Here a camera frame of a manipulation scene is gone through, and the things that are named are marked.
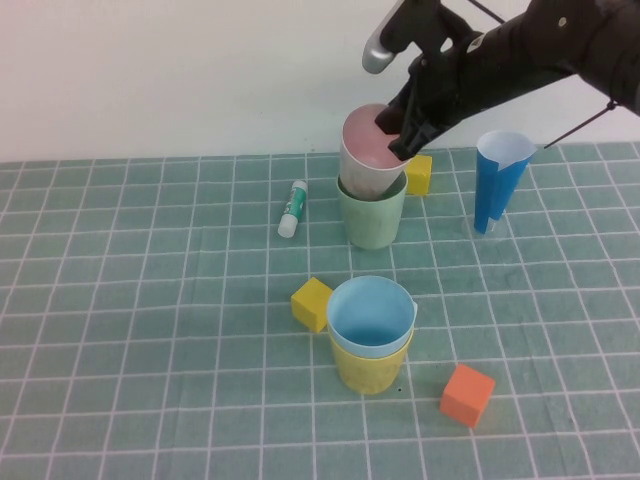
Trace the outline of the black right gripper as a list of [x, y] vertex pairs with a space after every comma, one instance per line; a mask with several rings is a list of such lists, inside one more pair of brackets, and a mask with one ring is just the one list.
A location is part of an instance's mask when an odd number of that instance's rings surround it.
[[457, 124], [446, 116], [460, 93], [461, 57], [479, 32], [422, 32], [387, 34], [387, 50], [393, 54], [414, 43], [419, 56], [409, 67], [409, 79], [392, 101], [376, 116], [386, 135], [396, 135], [389, 151], [407, 161]]

